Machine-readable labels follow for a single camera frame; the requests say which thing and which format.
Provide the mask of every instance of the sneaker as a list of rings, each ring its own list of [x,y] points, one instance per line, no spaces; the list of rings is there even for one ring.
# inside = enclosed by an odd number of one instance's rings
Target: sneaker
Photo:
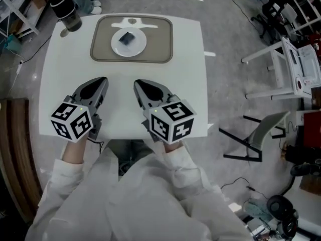
[[[95,14],[95,15],[101,14],[101,8],[98,6],[95,6],[94,9],[91,11],[91,14]]]
[[[92,1],[92,4],[93,4],[94,6],[101,7],[101,2],[100,2],[100,1],[98,1],[98,0],[94,0],[94,1]]]

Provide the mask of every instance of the white desk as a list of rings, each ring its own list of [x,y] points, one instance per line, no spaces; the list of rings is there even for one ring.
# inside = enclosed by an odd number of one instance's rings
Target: white desk
[[[200,23],[162,16],[173,24],[173,57],[168,63],[97,62],[89,52],[97,21],[103,16],[82,17],[81,28],[64,38],[60,37],[64,25],[56,24],[41,79],[40,134],[55,135],[49,116],[66,95],[90,79],[105,76],[109,88],[98,110],[102,118],[99,138],[150,138],[141,124],[145,118],[133,90],[137,79],[158,82],[186,99],[197,113],[191,137],[207,136],[207,80]]]
[[[283,54],[276,51],[278,48],[282,48]],[[266,53],[270,53],[272,56],[273,66],[269,66],[268,70],[274,70],[277,88],[269,91],[249,93],[246,94],[246,98],[251,99],[265,96],[271,96],[272,100],[311,98],[311,88],[303,82],[303,71],[297,49],[288,39],[282,37],[280,42],[249,55],[241,61],[247,63]],[[297,87],[297,80],[300,80],[302,89]]]

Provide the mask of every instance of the cardboard box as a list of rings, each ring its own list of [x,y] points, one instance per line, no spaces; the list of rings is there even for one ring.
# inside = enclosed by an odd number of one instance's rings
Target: cardboard box
[[[46,5],[45,0],[32,0],[32,2],[35,4],[35,6],[40,9]]]

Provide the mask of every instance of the concrete floor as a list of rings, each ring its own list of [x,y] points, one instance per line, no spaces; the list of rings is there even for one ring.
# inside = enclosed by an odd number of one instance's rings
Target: concrete floor
[[[257,15],[261,2],[234,0],[249,17]],[[257,126],[242,119],[248,115],[259,119],[285,110],[297,110],[298,99],[272,101],[270,98],[247,100],[245,93],[266,90],[275,85],[273,72],[267,71],[270,58],[261,57],[248,65],[241,63],[245,57],[266,45],[257,31],[249,24],[240,9],[231,0],[101,0],[102,12],[150,13],[177,16],[201,22],[204,50],[216,56],[206,56],[208,84],[208,137],[186,141],[192,158],[207,172],[209,179],[219,186],[245,177],[252,187],[266,196],[279,193],[290,180],[291,165],[280,160],[279,140],[266,141],[262,163],[224,159],[223,153],[237,150],[244,153],[238,143],[218,132],[226,129],[245,138]],[[38,28],[40,35],[24,38],[21,55],[30,58],[51,35],[57,18],[50,8],[42,16]],[[38,101],[42,68],[49,42],[36,56],[23,65],[16,82],[20,58],[8,52],[0,56],[0,97],[27,97],[30,100],[31,142],[36,168],[42,187],[50,177],[55,158],[59,158],[65,142],[60,138],[41,136],[38,129]],[[98,145],[88,144],[86,158],[94,160]],[[239,180],[223,192],[233,201],[243,204],[249,198],[246,183]]]

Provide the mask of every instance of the teal bucket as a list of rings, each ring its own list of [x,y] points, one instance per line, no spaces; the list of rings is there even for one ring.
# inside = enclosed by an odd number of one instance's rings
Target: teal bucket
[[[22,45],[21,45],[19,39],[11,34],[10,36],[8,36],[4,48],[8,49],[16,54],[20,54],[21,49],[22,49]]]

